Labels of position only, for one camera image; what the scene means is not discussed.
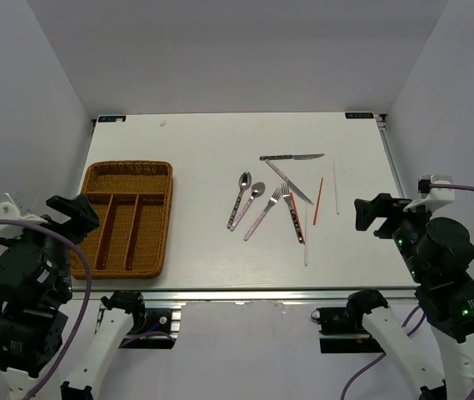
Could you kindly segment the white chopstick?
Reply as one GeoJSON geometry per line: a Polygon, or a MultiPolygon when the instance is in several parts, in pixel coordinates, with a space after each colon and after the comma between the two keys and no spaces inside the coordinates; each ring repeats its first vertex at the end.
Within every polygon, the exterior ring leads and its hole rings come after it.
{"type": "Polygon", "coordinates": [[[304,266],[308,266],[308,204],[305,203],[305,212],[304,212],[304,266]]]}
{"type": "Polygon", "coordinates": [[[339,187],[338,187],[338,179],[337,179],[337,163],[336,163],[335,157],[333,157],[332,159],[332,171],[333,171],[333,185],[334,185],[334,194],[335,194],[336,215],[340,216],[341,214],[340,196],[339,196],[339,187]]]}

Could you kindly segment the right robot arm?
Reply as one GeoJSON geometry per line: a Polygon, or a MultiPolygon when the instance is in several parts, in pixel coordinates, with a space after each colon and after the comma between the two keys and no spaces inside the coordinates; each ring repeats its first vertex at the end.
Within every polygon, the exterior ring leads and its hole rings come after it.
{"type": "Polygon", "coordinates": [[[415,399],[474,399],[474,280],[467,272],[474,246],[458,221],[432,215],[454,199],[453,189],[439,185],[415,201],[380,193],[354,202],[358,231],[384,218],[374,234],[395,243],[417,284],[415,296],[437,340],[443,370],[416,349],[376,289],[348,298],[347,325],[377,340],[415,399]]]}

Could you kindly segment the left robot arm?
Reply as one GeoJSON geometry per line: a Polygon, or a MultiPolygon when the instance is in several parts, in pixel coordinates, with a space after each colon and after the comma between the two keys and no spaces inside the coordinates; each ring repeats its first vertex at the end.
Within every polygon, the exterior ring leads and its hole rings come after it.
{"type": "Polygon", "coordinates": [[[86,194],[50,197],[48,207],[67,216],[23,213],[10,195],[0,202],[0,371],[11,399],[95,399],[110,363],[128,333],[141,330],[146,308],[140,292],[103,297],[99,329],[79,364],[66,378],[57,375],[87,311],[86,293],[67,338],[68,317],[60,307],[72,299],[70,254],[83,265],[79,245],[100,220],[86,194]]]}

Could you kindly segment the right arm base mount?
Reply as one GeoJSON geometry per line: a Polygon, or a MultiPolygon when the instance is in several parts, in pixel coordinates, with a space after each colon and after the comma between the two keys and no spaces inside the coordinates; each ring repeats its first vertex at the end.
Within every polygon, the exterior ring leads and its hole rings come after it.
{"type": "Polygon", "coordinates": [[[321,354],[382,353],[375,338],[354,325],[345,307],[317,308],[310,318],[319,327],[321,354]]]}

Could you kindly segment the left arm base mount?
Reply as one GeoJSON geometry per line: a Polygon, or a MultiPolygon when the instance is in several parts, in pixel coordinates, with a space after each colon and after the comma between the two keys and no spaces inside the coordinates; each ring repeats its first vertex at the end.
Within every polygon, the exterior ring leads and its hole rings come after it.
{"type": "Polygon", "coordinates": [[[101,306],[94,338],[110,348],[171,349],[177,332],[172,328],[171,308],[126,310],[101,306]]]}

